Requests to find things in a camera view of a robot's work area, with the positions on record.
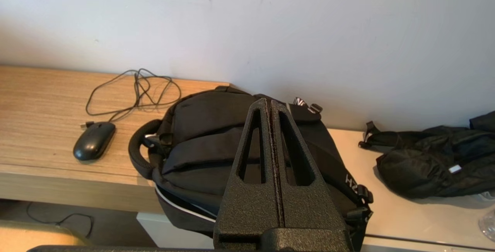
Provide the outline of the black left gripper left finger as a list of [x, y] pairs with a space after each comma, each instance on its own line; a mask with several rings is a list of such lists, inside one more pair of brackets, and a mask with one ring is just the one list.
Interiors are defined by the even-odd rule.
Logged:
[[[285, 225], [272, 127], [270, 101], [261, 98], [247, 114], [214, 227], [216, 243], [256, 243], [265, 231]], [[255, 130], [259, 134], [260, 184], [245, 181]]]

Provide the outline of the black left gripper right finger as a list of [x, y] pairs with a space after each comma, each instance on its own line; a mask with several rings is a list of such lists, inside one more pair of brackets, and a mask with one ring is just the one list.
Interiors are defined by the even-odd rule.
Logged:
[[270, 121], [283, 226], [346, 231], [343, 217], [288, 108], [271, 101]]

